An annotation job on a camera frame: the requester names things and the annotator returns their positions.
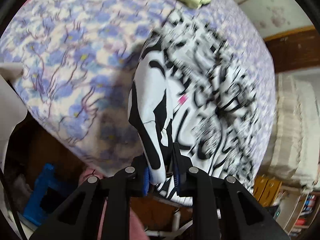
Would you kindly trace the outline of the black white graffiti jacket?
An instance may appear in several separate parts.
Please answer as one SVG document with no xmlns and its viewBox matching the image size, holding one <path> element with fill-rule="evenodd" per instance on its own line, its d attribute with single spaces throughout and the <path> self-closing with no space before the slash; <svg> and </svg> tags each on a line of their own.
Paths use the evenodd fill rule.
<svg viewBox="0 0 320 240">
<path fill-rule="evenodd" d="M 128 108 L 151 182 L 163 198 L 192 204 L 175 189 L 175 145 L 210 176 L 234 176 L 252 189 L 260 127 L 255 84 L 208 22 L 173 10 L 151 31 L 133 77 Z"/>
</svg>

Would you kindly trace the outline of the wooden drawer cabinet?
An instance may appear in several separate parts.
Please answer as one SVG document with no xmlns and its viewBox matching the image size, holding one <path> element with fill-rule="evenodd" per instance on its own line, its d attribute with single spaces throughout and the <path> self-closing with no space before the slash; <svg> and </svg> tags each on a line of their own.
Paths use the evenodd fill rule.
<svg viewBox="0 0 320 240">
<path fill-rule="evenodd" d="M 269 207 L 276 199 L 281 185 L 282 181 L 274 177 L 257 176 L 254 182 L 253 196 L 263 207 Z"/>
</svg>

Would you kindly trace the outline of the blue plastic stool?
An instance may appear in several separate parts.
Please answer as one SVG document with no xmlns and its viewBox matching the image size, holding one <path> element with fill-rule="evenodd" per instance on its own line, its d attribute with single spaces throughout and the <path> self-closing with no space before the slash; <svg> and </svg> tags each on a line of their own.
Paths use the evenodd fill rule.
<svg viewBox="0 0 320 240">
<path fill-rule="evenodd" d="M 22 216 L 36 226 L 43 224 L 63 202 L 65 186 L 56 175 L 55 166 L 46 163 L 35 180 L 34 190 Z"/>
</svg>

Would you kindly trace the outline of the bookshelf with books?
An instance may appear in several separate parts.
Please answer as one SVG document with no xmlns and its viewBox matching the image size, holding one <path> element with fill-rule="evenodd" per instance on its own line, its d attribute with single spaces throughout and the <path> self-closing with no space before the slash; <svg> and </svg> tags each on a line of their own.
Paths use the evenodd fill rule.
<svg viewBox="0 0 320 240">
<path fill-rule="evenodd" d="M 290 239 L 306 232 L 319 214 L 319 191 L 309 193 L 301 189 L 282 186 L 275 204 L 276 221 Z"/>
</svg>

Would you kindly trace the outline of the person's pink fuzzy trousers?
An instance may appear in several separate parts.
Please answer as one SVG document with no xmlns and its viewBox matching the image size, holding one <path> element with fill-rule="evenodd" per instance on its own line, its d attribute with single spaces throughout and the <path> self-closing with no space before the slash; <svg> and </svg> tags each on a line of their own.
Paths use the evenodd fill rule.
<svg viewBox="0 0 320 240">
<path fill-rule="evenodd" d="M 131 198 L 144 197 L 149 189 L 146 164 L 131 164 L 109 178 L 87 168 L 81 174 L 79 184 L 92 184 L 86 192 L 92 197 L 84 201 L 88 210 L 80 227 L 82 239 L 149 238 L 130 207 Z"/>
</svg>

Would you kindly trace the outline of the beige lace covered furniture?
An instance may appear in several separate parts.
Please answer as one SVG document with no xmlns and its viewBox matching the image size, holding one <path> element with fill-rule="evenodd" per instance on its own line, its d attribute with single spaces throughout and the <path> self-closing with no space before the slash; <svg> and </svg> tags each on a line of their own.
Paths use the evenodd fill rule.
<svg viewBox="0 0 320 240">
<path fill-rule="evenodd" d="M 276 77 L 276 111 L 261 172 L 310 193 L 319 179 L 319 111 L 311 83 Z"/>
</svg>

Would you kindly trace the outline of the purple floral fleece blanket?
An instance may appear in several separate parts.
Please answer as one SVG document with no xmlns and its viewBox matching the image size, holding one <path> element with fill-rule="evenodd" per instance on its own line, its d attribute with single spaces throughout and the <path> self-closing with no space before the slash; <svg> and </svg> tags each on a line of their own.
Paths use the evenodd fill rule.
<svg viewBox="0 0 320 240">
<path fill-rule="evenodd" d="M 263 39 L 233 0 L 199 9 L 177 0 L 31 0 L 1 37 L 1 58 L 22 65 L 13 87 L 39 124 L 111 177 L 145 155 L 129 123 L 129 94 L 144 43 L 173 10 L 208 22 L 255 84 L 255 179 L 271 134 L 274 68 Z"/>
</svg>

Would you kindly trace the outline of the dark wooden door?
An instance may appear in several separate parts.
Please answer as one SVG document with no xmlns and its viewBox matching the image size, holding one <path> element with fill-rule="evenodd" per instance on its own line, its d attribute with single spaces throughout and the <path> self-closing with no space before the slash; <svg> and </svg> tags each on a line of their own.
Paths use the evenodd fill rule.
<svg viewBox="0 0 320 240">
<path fill-rule="evenodd" d="M 264 38 L 276 73 L 319 66 L 319 33 L 313 26 Z"/>
</svg>

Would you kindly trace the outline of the floral wardrobe doors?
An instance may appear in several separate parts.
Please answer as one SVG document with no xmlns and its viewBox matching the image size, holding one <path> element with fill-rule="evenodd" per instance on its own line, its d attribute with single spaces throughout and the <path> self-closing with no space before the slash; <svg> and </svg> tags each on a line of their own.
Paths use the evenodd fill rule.
<svg viewBox="0 0 320 240">
<path fill-rule="evenodd" d="M 234 0 L 263 38 L 313 26 L 295 0 Z"/>
</svg>

